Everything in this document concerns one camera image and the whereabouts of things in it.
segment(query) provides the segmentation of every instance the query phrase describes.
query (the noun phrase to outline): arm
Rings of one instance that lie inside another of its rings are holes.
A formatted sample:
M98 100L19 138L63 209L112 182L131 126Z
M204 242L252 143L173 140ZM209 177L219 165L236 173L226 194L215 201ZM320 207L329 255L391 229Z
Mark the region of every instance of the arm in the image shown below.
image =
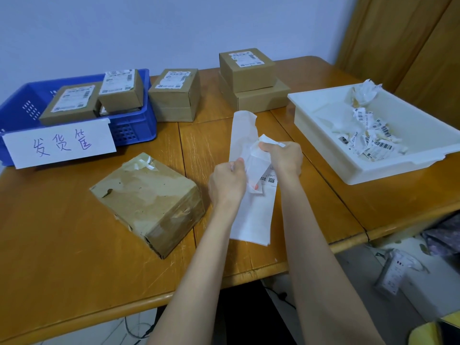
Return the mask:
M209 179L211 220L149 345L211 343L230 230L245 191L242 159L216 166Z
M299 181L300 145L260 147L270 152L281 189L289 274L305 343L384 344L316 222Z

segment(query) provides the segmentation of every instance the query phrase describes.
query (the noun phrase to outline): white bin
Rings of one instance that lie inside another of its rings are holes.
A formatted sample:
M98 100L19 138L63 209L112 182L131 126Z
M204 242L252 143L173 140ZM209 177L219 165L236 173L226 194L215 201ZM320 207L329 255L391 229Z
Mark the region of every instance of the white bin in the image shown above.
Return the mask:
M460 131L382 90L367 109L388 123L392 134L403 140L408 151L406 155L375 162L353 155L314 112L330 103L351 104L351 88L359 85L288 95L296 105L295 125L345 183L354 185L426 168L447 154L460 151Z

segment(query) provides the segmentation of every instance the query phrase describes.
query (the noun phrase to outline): blue crate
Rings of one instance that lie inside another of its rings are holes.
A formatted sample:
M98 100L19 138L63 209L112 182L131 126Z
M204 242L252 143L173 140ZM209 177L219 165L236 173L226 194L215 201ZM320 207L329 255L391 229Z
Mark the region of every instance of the blue crate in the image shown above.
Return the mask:
M139 69L144 83L144 104L140 111L113 116L109 127L116 146L146 142L156 137L156 118L149 101L151 86L148 69ZM70 77L68 79L29 82L19 88L0 106L0 161L13 166L13 160L3 141L7 132L44 128L38 118L62 86L102 81L104 74Z

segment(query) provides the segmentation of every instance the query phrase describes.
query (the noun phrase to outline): person's right arm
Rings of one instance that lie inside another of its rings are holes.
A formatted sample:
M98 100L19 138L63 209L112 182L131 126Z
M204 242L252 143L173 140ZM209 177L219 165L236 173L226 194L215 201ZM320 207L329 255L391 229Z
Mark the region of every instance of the person's right arm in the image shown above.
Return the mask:
M299 181L300 145L285 144L259 146L270 152L281 189L289 274L305 343L384 344L316 222Z

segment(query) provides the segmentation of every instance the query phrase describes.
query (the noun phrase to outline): person's left hand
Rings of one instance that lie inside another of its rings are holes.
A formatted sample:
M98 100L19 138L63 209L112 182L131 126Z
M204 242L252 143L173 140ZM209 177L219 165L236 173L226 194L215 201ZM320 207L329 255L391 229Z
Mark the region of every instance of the person's left hand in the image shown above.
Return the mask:
M214 208L224 206L238 209L245 192L246 173L241 157L235 162L217 165L209 177L209 196Z

